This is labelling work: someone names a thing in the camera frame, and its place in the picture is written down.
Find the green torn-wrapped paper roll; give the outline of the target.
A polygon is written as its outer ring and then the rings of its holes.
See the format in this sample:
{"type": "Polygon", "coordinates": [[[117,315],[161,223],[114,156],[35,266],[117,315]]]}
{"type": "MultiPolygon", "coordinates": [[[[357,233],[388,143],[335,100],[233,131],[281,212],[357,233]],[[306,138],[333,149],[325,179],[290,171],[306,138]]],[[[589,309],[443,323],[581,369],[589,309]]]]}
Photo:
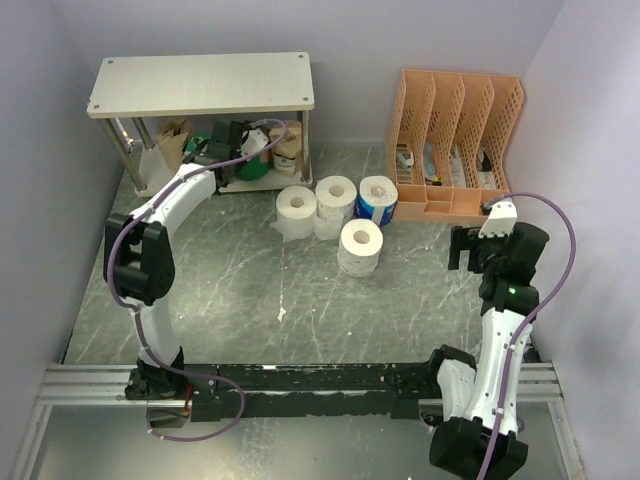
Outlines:
{"type": "Polygon", "coordinates": [[[188,156],[195,154],[196,156],[202,156],[206,150],[211,135],[206,133],[198,133],[191,136],[183,148],[183,155],[188,156]]]}

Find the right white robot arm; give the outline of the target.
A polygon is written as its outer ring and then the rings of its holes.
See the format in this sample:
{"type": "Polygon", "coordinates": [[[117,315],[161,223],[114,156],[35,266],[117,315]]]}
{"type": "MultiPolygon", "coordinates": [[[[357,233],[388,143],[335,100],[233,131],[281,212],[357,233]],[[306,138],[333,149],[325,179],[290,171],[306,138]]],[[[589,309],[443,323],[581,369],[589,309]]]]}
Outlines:
{"type": "Polygon", "coordinates": [[[466,251],[469,271],[482,277],[481,353],[473,364],[440,349],[424,384],[443,402],[429,461],[461,479],[508,479],[526,462],[528,447],[517,438],[517,387],[532,331],[527,317],[540,303],[531,280],[548,240],[524,222],[490,236],[478,227],[451,229],[449,269],[458,269],[466,251]]]}

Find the kraft-wrapped paper roll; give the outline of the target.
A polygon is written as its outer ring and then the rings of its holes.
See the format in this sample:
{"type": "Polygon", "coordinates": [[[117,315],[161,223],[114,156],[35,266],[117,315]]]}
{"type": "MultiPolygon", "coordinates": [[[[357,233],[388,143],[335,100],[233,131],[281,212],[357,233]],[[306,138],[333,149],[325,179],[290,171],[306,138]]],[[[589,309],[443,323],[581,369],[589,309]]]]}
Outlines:
{"type": "Polygon", "coordinates": [[[302,165],[302,127],[299,121],[287,120],[287,132],[271,149],[271,159],[276,172],[293,177],[302,165]]]}
{"type": "Polygon", "coordinates": [[[187,118],[173,118],[163,123],[156,137],[156,143],[168,169],[176,173],[183,161],[183,150],[192,136],[193,126],[187,118]]]}

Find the brown-green paper roll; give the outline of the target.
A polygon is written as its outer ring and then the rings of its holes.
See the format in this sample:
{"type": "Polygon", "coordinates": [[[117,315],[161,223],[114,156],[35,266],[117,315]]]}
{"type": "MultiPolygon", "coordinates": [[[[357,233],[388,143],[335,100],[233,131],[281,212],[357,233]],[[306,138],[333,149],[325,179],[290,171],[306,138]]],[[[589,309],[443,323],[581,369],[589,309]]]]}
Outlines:
{"type": "Polygon", "coordinates": [[[236,176],[243,181],[257,181],[264,177],[270,169],[270,154],[268,151],[254,156],[245,162],[236,173],[236,176]]]}

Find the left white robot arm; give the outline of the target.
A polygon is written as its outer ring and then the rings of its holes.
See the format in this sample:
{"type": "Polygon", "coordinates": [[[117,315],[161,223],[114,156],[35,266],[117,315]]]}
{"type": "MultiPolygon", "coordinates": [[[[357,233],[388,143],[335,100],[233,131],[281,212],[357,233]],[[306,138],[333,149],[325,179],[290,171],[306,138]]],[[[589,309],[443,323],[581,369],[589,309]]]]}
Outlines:
{"type": "Polygon", "coordinates": [[[175,279],[172,239],[186,218],[235,173],[249,124],[214,124],[171,180],[131,213],[112,214],[105,225],[103,276],[117,302],[131,310],[140,342],[136,368],[125,388],[129,399],[173,399],[187,385],[184,354],[172,327],[168,294],[175,279]]]}

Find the white paper roll front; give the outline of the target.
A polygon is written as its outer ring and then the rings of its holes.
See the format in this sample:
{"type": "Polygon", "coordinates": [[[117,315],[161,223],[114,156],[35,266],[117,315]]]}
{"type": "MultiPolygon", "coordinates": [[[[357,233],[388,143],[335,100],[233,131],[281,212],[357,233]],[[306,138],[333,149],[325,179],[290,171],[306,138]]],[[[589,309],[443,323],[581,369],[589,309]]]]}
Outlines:
{"type": "Polygon", "coordinates": [[[348,275],[364,277],[377,267],[383,246],[383,234],[369,219],[348,221],[339,237],[337,262],[348,275]]]}

